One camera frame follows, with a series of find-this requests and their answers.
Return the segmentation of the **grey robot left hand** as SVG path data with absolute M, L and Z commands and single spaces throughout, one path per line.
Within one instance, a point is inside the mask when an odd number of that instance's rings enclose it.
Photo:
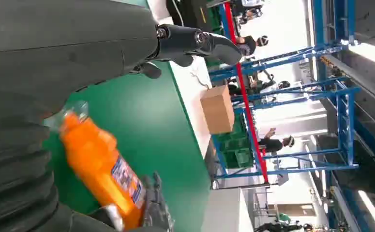
M 153 61 L 189 66 L 194 56 L 234 65 L 226 37 L 159 24 L 148 8 L 113 0 L 0 0 L 0 118 L 58 112 L 89 85 L 161 71 Z

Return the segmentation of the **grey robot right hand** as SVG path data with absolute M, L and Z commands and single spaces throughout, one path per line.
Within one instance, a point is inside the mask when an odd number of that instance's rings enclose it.
M 162 191 L 162 180 L 157 172 L 144 177 L 146 188 L 145 206 L 141 220 L 143 228 L 154 232 L 173 232 L 175 221 L 171 217 Z

